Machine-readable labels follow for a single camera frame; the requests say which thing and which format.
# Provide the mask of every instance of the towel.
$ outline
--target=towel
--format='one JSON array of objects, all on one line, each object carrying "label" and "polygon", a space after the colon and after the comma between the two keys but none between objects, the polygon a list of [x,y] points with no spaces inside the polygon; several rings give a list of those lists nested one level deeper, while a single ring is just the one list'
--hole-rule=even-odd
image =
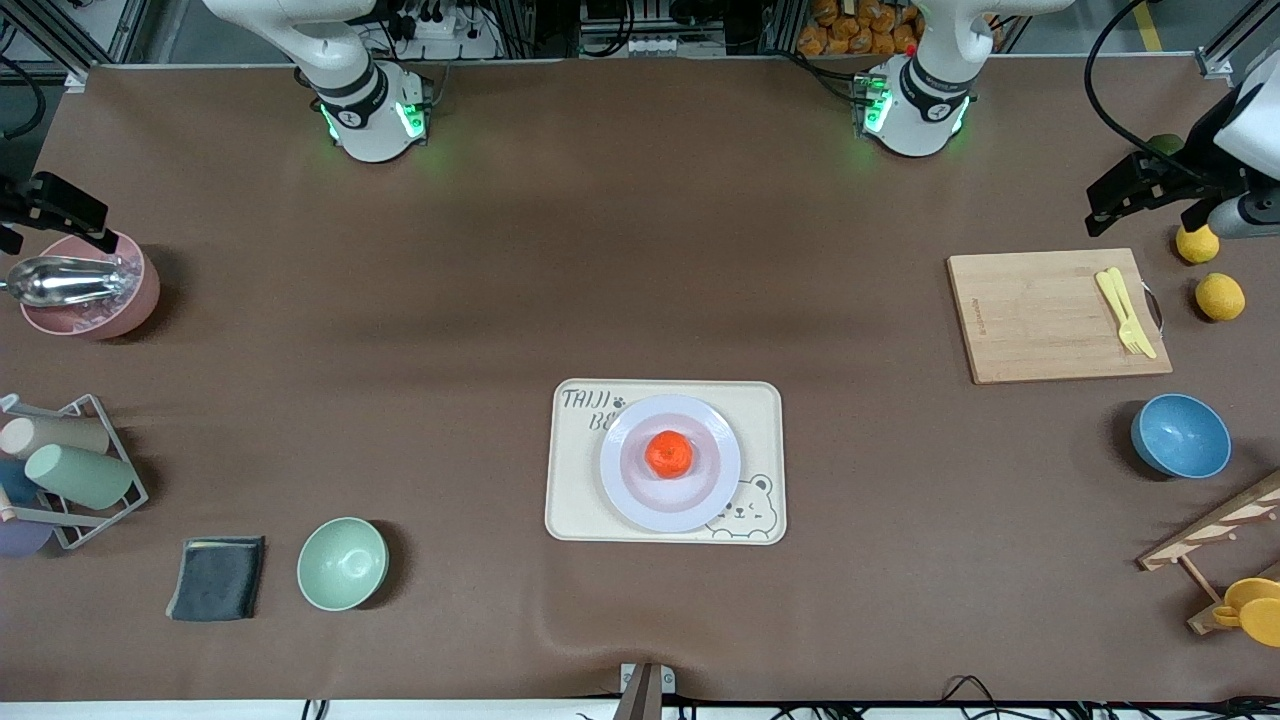
[{"label": "towel", "polygon": [[252,618],[262,547],[262,537],[184,541],[178,587],[165,615],[188,623]]}]

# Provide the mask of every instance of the yellow plastic knife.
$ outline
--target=yellow plastic knife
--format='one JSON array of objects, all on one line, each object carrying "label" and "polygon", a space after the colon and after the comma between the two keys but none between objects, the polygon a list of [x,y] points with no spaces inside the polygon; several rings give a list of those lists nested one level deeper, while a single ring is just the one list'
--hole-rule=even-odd
[{"label": "yellow plastic knife", "polygon": [[1129,297],[1129,288],[1125,286],[1124,275],[1120,273],[1120,268],[1107,268],[1107,275],[1111,277],[1112,284],[1115,284],[1116,295],[1120,296],[1120,305],[1124,307],[1125,322],[1120,325],[1120,333],[1123,336],[1129,336],[1142,354],[1147,357],[1156,357],[1156,348],[1147,340],[1147,333],[1142,329],[1142,323],[1138,322],[1138,314],[1133,309],[1133,300]]}]

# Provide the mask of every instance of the metal scoop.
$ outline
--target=metal scoop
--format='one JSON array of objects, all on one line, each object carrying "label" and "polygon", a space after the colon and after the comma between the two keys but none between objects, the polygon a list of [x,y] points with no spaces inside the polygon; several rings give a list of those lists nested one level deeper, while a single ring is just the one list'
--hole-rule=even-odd
[{"label": "metal scoop", "polygon": [[29,307],[60,307],[115,297],[124,278],[115,263],[47,255],[14,265],[0,288]]}]

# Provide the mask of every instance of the blue bowl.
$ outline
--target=blue bowl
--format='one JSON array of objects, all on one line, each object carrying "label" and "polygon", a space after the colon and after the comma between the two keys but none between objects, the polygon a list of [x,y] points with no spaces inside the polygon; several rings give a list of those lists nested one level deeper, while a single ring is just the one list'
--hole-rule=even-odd
[{"label": "blue bowl", "polygon": [[1151,398],[1133,419],[1133,446],[1148,465],[1179,478],[1208,478],[1231,459],[1231,434],[1212,407],[1188,395]]}]

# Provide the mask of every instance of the bear illustration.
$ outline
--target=bear illustration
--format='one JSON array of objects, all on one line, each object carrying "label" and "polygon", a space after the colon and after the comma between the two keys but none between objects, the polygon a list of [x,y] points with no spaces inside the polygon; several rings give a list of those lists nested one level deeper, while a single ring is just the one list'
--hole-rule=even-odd
[{"label": "bear illustration", "polygon": [[778,527],[778,511],[773,509],[771,489],[773,482],[764,475],[739,480],[733,500],[707,524],[712,537],[749,538],[758,534],[768,538],[773,528]]}]

